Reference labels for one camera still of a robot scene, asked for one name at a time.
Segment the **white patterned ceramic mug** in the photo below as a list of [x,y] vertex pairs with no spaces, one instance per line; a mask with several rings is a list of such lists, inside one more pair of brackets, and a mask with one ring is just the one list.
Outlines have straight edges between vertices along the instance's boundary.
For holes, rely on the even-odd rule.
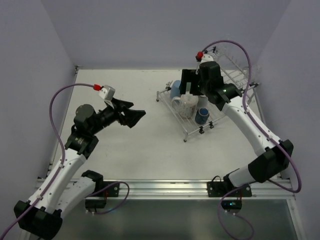
[[172,108],[182,117],[191,118],[195,112],[199,98],[190,93],[173,97],[171,100]]

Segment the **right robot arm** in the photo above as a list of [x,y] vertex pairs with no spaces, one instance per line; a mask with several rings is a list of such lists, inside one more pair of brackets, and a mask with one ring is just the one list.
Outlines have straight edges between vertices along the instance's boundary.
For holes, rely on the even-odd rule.
[[198,69],[183,69],[179,90],[190,94],[205,95],[208,101],[228,116],[252,146],[256,159],[223,178],[227,191],[244,185],[264,183],[289,166],[293,144],[273,134],[251,111],[242,92],[233,83],[225,83],[220,65],[215,61],[200,63]]

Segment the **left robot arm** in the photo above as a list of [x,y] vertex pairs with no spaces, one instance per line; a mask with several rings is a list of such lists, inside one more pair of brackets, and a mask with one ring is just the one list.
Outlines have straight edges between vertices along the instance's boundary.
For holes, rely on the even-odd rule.
[[133,105],[132,102],[113,98],[103,110],[95,111],[90,104],[76,109],[71,134],[62,147],[59,161],[34,194],[14,206],[21,229],[43,240],[51,240],[57,235],[67,212],[92,194],[103,179],[100,174],[87,171],[75,186],[65,190],[97,146],[96,134],[114,122],[133,128],[146,114],[144,110],[132,109]]

